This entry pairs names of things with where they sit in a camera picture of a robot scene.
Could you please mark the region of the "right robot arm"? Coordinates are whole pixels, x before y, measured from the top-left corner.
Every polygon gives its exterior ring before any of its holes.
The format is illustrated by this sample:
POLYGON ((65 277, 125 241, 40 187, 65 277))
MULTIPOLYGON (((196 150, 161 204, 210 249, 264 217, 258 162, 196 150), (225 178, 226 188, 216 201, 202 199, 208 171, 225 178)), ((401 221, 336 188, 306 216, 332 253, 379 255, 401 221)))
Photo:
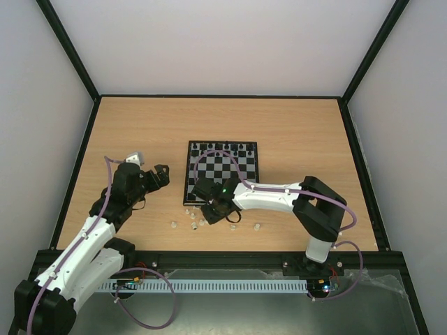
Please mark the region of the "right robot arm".
POLYGON ((201 177, 191 193, 204 202, 201 211, 210 224, 251 209, 294 214, 309 234, 300 267, 312 275, 329 265, 330 249, 348 211, 343 197, 312 176, 292 184, 260 184, 238 178, 220 184, 201 177))

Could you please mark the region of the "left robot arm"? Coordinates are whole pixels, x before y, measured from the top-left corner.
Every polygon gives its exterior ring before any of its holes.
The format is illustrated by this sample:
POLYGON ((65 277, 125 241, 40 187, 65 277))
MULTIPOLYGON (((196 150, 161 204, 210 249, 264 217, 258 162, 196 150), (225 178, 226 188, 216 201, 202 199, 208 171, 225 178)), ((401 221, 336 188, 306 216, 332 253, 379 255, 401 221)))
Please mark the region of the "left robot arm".
POLYGON ((143 171, 138 159, 108 171, 108 185, 79 233, 34 280, 14 292, 15 322, 28 334, 68 334, 83 304, 108 278, 135 264, 135 245, 116 236, 134 206, 169 184, 169 167, 143 171))

